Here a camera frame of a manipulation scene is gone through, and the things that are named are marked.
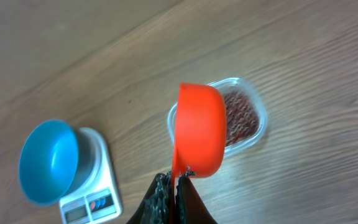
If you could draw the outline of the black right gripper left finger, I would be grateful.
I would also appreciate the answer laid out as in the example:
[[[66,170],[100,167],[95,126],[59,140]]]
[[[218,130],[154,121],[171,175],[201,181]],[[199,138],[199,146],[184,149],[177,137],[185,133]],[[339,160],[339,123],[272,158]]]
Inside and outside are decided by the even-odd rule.
[[[127,224],[168,224],[172,198],[171,171],[158,173]]]

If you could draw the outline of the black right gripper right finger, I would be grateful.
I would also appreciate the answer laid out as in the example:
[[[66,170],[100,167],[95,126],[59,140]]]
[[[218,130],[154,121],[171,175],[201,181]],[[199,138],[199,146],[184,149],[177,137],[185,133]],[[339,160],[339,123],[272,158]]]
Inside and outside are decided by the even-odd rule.
[[[191,182],[195,173],[187,171],[178,178],[175,196],[175,223],[177,224],[217,224],[204,205]]]

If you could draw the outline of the red measuring scoop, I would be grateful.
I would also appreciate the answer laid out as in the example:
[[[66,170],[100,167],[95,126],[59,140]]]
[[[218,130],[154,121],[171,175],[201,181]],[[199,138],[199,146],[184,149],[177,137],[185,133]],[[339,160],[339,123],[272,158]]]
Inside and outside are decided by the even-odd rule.
[[[205,178],[220,168],[226,143],[226,107],[217,89],[181,83],[177,101],[172,161],[170,222],[175,223],[179,176],[193,171]]]

